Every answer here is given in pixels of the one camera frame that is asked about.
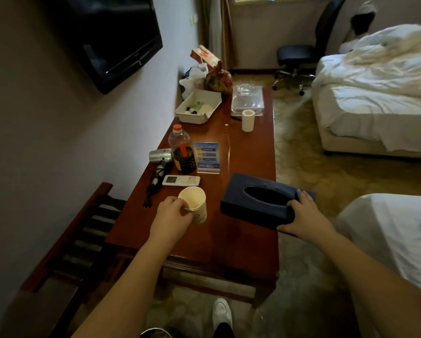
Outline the round waste bin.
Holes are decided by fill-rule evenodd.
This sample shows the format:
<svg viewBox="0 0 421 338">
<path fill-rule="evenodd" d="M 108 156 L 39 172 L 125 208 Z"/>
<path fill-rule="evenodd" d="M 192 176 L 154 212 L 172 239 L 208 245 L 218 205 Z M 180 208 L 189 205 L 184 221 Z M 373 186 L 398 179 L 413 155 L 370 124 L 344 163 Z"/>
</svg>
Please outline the round waste bin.
<svg viewBox="0 0 421 338">
<path fill-rule="evenodd" d="M 171 334 L 161 328 L 149 328 L 140 334 L 140 338 L 173 338 Z"/>
</svg>

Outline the person's right forearm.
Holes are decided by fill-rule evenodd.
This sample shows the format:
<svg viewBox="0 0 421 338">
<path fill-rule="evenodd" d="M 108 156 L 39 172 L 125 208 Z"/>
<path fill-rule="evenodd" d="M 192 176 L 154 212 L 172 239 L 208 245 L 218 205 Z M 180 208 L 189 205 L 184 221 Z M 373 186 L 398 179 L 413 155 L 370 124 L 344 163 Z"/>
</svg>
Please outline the person's right forearm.
<svg viewBox="0 0 421 338">
<path fill-rule="evenodd" d="M 315 245 L 336 265 L 381 338 L 421 338 L 421 289 L 334 230 Z"/>
</svg>

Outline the wooden desk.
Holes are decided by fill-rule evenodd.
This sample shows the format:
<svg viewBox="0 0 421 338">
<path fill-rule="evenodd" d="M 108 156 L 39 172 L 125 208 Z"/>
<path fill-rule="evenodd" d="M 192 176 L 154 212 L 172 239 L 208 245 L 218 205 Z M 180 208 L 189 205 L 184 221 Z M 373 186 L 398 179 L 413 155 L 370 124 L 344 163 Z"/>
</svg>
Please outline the wooden desk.
<svg viewBox="0 0 421 338">
<path fill-rule="evenodd" d="M 170 279 L 171 284 L 258 307 L 275 290 L 279 277 L 278 233 L 220 213 L 220 201 L 234 173 L 275 181 L 274 114 L 271 90 L 264 91 L 264 115 L 252 132 L 231 118 L 228 96 L 203 125 L 184 124 L 194 142 L 219 144 L 220 173 L 201 174 L 207 220 L 192 224 L 164 263 L 164 270 L 223 280 L 255 289 L 254 297 Z"/>
</svg>

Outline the plastic bottle with dark liquid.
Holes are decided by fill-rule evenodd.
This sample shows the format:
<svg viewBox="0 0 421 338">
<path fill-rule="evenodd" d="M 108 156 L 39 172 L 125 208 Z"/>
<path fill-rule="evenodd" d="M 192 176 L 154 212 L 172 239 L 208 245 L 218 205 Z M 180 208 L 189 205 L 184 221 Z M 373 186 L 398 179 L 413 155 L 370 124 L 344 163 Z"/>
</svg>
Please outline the plastic bottle with dark liquid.
<svg viewBox="0 0 421 338">
<path fill-rule="evenodd" d="M 173 130 L 168 137 L 168 143 L 172 150 L 172 156 L 176 168 L 182 174 L 191 174 L 196 170 L 193 144 L 191 137 L 181 124 L 174 124 Z"/>
</svg>

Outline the black office chair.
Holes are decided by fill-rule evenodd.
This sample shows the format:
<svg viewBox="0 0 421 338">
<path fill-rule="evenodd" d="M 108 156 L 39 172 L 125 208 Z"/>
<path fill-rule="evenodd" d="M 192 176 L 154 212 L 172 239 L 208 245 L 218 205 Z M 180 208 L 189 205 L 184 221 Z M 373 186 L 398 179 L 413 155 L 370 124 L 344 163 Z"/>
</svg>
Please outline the black office chair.
<svg viewBox="0 0 421 338">
<path fill-rule="evenodd" d="M 275 82 L 272 90 L 279 89 L 281 82 L 287 79 L 300 78 L 299 95 L 305 94 L 305 88 L 311 86 L 311 82 L 305 82 L 305 78 L 314 79 L 315 69 L 305 68 L 304 65 L 317 64 L 325 56 L 328 42 L 333 28 L 346 0 L 331 0 L 325 7 L 315 28 L 315 45 L 286 45 L 276 52 L 277 62 L 282 69 L 274 72 Z"/>
</svg>

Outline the white plastic bag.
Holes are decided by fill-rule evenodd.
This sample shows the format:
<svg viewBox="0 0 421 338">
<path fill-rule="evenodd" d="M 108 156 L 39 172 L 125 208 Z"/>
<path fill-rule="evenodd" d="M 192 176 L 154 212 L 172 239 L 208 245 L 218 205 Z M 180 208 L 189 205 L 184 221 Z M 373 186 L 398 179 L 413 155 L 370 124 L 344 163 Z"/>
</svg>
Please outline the white plastic bag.
<svg viewBox="0 0 421 338">
<path fill-rule="evenodd" d="M 205 89 L 205 79 L 207 77 L 208 65 L 200 63 L 191 67 L 179 80 L 179 87 L 182 99 L 185 100 L 194 90 Z"/>
</svg>

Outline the person's right hand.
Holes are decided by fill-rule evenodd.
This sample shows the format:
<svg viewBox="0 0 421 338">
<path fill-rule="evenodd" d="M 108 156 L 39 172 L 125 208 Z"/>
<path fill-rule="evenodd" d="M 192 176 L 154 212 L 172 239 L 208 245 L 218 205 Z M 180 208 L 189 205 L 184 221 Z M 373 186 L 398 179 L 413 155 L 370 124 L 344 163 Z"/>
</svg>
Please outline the person's right hand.
<svg viewBox="0 0 421 338">
<path fill-rule="evenodd" d="M 332 223 L 319 211 L 313 198 L 297 189 L 300 204 L 294 206 L 295 219 L 292 223 L 279 225 L 276 230 L 295 236 L 318 246 L 322 241 L 337 234 Z"/>
</svg>

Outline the colourful snack bag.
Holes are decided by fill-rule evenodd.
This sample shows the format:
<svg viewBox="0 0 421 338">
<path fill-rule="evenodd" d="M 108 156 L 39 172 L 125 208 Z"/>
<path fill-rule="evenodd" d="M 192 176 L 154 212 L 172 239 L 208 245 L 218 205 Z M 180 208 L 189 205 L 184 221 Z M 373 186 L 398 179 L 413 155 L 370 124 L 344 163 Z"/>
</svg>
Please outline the colourful snack bag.
<svg viewBox="0 0 421 338">
<path fill-rule="evenodd" d="M 223 68 L 223 62 L 220 60 L 205 78 L 204 88 L 207 91 L 219 92 L 223 95 L 230 95 L 233 91 L 234 80 L 229 71 Z"/>
</svg>

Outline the white toiletries tray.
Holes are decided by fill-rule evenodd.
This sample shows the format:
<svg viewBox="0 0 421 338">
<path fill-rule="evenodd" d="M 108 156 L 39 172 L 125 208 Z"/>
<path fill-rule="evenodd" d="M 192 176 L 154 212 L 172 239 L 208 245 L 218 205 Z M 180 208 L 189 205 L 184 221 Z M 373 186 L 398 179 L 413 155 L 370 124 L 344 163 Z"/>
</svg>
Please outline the white toiletries tray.
<svg viewBox="0 0 421 338">
<path fill-rule="evenodd" d="M 219 92 L 194 90 L 176 109 L 175 115 L 182 123 L 202 125 L 208 122 L 221 102 Z"/>
</svg>

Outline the silver black hair dryer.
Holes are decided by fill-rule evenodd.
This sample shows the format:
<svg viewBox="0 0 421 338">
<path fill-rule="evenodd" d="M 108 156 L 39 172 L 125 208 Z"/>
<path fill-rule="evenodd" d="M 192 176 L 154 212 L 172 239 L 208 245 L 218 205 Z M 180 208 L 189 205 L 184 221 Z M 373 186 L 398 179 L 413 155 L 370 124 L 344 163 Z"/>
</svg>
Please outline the silver black hair dryer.
<svg viewBox="0 0 421 338">
<path fill-rule="evenodd" d="M 144 208 L 151 208 L 152 196 L 159 192 L 164 177 L 173 167 L 172 149 L 166 148 L 150 151 L 149 162 L 156 164 L 156 169 L 151 175 L 149 186 L 146 188 L 146 198 L 143 203 Z"/>
</svg>

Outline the red and white paper box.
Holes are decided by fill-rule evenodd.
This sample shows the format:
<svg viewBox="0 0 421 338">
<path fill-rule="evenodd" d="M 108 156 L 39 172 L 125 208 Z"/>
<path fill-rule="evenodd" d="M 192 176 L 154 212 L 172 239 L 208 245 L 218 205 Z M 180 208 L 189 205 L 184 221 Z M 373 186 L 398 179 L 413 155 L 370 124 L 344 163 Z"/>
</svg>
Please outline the red and white paper box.
<svg viewBox="0 0 421 338">
<path fill-rule="evenodd" d="M 192 49 L 190 57 L 199 64 L 205 64 L 209 73 L 223 69 L 222 61 L 203 45 Z"/>
</svg>

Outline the dark blue tissue box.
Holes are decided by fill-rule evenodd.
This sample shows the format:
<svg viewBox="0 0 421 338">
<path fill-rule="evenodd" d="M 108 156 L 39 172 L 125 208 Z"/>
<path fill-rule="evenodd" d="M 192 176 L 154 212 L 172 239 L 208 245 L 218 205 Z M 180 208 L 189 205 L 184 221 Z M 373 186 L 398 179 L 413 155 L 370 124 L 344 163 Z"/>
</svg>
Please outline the dark blue tissue box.
<svg viewBox="0 0 421 338">
<path fill-rule="evenodd" d="M 234 173 L 220 202 L 220 212 L 232 218 L 276 231 L 294 221 L 287 203 L 299 201 L 298 188 L 280 182 Z"/>
</svg>

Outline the clear acrylic tray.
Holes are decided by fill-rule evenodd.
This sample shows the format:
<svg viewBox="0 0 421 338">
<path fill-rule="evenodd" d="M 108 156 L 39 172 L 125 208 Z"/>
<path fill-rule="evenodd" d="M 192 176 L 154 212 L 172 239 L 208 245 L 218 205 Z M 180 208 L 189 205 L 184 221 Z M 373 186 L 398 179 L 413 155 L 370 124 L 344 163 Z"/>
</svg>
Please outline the clear acrylic tray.
<svg viewBox="0 0 421 338">
<path fill-rule="evenodd" d="M 241 117 L 244 110 L 252 110 L 256 117 L 264 113 L 263 87 L 254 84 L 239 84 L 233 87 L 231 116 Z"/>
</svg>

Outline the wooden luggage rack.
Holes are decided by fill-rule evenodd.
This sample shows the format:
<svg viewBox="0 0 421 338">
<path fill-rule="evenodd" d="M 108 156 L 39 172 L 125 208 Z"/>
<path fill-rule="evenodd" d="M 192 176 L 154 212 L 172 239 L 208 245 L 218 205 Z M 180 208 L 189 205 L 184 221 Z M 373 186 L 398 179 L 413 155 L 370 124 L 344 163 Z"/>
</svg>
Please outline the wooden luggage rack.
<svg viewBox="0 0 421 338">
<path fill-rule="evenodd" d="M 102 182 L 64 233 L 53 244 L 22 284 L 21 289 L 38 292 L 50 279 L 72 285 L 75 290 L 55 321 L 47 338 L 66 338 L 67 329 L 87 296 L 101 282 L 110 260 L 105 240 L 126 201 L 109 195 L 113 184 Z"/>
</svg>

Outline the blue acrylic sign stand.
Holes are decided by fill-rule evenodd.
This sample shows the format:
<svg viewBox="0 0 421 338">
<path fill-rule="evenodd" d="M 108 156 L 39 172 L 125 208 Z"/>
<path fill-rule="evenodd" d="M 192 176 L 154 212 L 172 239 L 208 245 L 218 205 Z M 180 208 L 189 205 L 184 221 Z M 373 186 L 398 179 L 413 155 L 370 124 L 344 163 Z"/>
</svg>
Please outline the blue acrylic sign stand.
<svg viewBox="0 0 421 338">
<path fill-rule="evenodd" d="M 203 174 L 220 174 L 219 143 L 193 142 L 196 170 Z"/>
</svg>

